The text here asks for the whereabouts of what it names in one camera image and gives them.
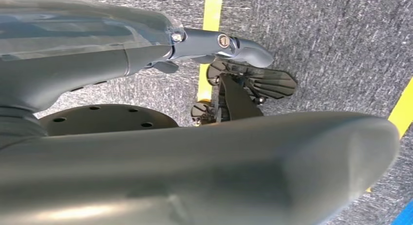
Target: black plastic part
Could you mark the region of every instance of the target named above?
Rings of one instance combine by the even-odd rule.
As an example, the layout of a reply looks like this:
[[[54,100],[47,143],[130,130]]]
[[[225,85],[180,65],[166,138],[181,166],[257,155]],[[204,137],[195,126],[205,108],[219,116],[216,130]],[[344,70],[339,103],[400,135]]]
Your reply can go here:
[[[76,107],[39,121],[50,136],[178,127],[171,117],[161,112],[120,104]]]
[[[172,62],[157,62],[153,65],[153,68],[166,74],[172,74],[179,69],[179,66]]]
[[[263,115],[244,88],[233,81],[230,75],[221,74],[220,83],[219,93],[225,97],[230,120]]]
[[[241,84],[249,88],[257,98],[281,99],[291,96],[297,87],[296,81],[287,72],[216,60],[206,71],[208,82],[211,85],[218,85],[216,77],[220,74],[236,75],[243,78],[244,83]]]
[[[197,63],[208,64],[208,63],[212,63],[215,60],[215,56],[202,56],[202,57],[193,58],[192,60],[194,60]]]
[[[218,36],[221,32],[213,32],[199,29],[185,29],[186,37],[183,41],[174,45],[174,53],[171,60],[198,58],[216,54],[224,50],[218,44]]]
[[[254,67],[265,68],[274,62],[273,56],[260,44],[244,38],[231,37],[231,47],[218,53],[236,62],[246,62]]]
[[[162,58],[170,46],[151,46],[26,60],[0,60],[0,107],[33,113],[53,105],[65,92],[132,75]]]
[[[16,121],[0,117],[1,134]],[[390,121],[351,112],[18,135],[0,151],[1,225],[316,225],[362,195],[399,150]]]

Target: hole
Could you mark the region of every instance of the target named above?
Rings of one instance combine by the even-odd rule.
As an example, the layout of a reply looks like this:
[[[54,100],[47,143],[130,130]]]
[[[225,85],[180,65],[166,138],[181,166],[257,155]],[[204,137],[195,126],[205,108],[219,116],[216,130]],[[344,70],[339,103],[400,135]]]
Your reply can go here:
[[[72,90],[70,90],[70,92],[78,91],[78,90],[81,90],[81,89],[83,89],[83,87],[79,87],[79,88],[76,88],[76,89],[72,89]]]
[[[54,122],[63,122],[63,121],[65,121],[66,120],[66,118],[64,118],[64,117],[61,117],[61,118],[56,118],[56,119],[53,119],[53,121]]]
[[[100,84],[103,84],[103,83],[106,83],[107,81],[106,80],[104,80],[104,81],[100,81],[100,82],[98,82],[98,83],[95,83],[94,85],[100,85]]]
[[[150,128],[150,127],[153,126],[153,124],[151,124],[151,123],[143,123],[143,124],[141,124],[141,126],[142,126],[142,127],[145,127],[145,128]]]

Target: yellow tape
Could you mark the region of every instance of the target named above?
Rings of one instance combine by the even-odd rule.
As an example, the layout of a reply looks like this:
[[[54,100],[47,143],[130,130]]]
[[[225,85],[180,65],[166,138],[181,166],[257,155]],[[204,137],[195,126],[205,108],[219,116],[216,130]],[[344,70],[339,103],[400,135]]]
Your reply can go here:
[[[390,113],[389,121],[397,127],[401,139],[413,122],[413,78],[410,79],[392,113]]]
[[[204,7],[204,30],[219,31],[221,18],[222,0],[205,0]],[[208,83],[208,64],[201,64],[199,67],[198,101],[211,100],[212,86]]]

